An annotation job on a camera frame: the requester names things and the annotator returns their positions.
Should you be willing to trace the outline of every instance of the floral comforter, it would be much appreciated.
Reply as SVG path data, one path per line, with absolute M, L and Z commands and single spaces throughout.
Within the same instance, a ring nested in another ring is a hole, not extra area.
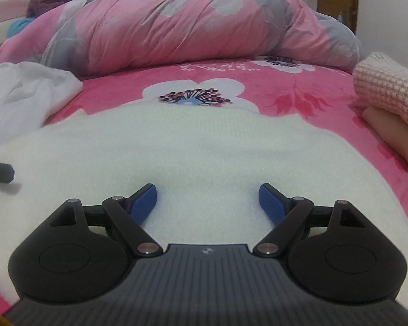
M 274 56 L 124 71 L 84 81 L 83 91 L 49 123 L 130 102 L 214 106 L 221 111 L 236 107 L 266 116 L 298 113 L 308 123 L 343 137 L 375 166 L 408 217 L 408 168 L 361 119 L 364 107 L 348 73 Z M 173 131 L 181 127 L 175 125 Z M 7 307 L 0 297 L 0 312 Z
M 125 67 L 262 54 L 353 71 L 359 40 L 302 0 L 74 0 L 0 49 L 22 61 L 99 76 Z

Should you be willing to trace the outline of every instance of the pink bedsheet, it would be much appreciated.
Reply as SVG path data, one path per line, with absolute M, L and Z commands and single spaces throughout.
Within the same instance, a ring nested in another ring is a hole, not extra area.
M 408 168 L 361 119 L 353 78 L 281 58 L 217 60 L 124 71 L 84 81 L 84 90 L 49 119 L 94 114 L 128 102 L 240 107 L 267 116 L 297 112 L 346 139 L 383 175 L 408 217 Z M 0 312 L 6 308 L 0 298 Z

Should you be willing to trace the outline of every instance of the white fleece blanket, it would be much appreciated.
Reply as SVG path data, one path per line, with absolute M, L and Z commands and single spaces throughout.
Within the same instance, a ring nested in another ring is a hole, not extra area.
M 33 62 L 0 65 L 0 144 L 40 128 L 82 90 L 72 73 Z
M 156 185 L 144 225 L 168 243 L 248 243 L 272 228 L 258 204 L 271 183 L 319 205 L 350 200 L 408 261 L 408 220 L 381 175 L 345 140 L 298 115 L 127 105 L 44 127 L 0 148 L 16 179 L 0 185 L 0 293 L 17 300 L 12 251 L 65 200 L 99 204 Z M 408 308 L 408 275 L 398 300 Z

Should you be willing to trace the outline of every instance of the logo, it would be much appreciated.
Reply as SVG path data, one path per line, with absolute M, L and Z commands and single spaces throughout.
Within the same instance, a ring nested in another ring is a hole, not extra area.
M 211 255 L 211 254 L 214 253 L 214 250 L 211 249 L 211 248 L 206 248 L 206 249 L 202 250 L 202 252 L 203 252 L 203 254 Z

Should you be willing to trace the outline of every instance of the rolled comforter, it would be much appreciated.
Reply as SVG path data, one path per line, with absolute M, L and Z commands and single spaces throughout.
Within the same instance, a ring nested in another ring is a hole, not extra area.
M 2 62 L 39 62 L 97 76 L 126 67 L 271 55 L 352 72 L 360 43 L 302 0 L 74 0 L 0 49 Z

